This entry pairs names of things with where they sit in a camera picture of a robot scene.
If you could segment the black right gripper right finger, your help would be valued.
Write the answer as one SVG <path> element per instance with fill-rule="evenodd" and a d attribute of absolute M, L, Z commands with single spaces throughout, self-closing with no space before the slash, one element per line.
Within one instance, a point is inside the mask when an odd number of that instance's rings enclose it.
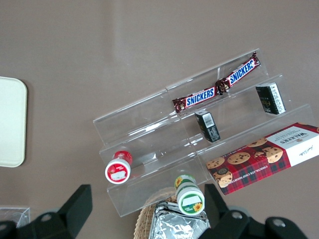
<path fill-rule="evenodd" d="M 306 239 L 291 220 L 269 217 L 262 224 L 241 210 L 231 210 L 213 184 L 204 187 L 205 212 L 210 228 L 201 239 Z"/>

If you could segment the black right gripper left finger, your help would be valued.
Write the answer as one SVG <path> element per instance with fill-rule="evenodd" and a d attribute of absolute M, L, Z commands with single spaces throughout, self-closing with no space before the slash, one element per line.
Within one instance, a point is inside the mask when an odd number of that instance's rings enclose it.
<path fill-rule="evenodd" d="M 17 228 L 13 221 L 1 221 L 2 239 L 74 239 L 93 209 L 90 184 L 81 185 L 57 212 L 38 216 Z"/>

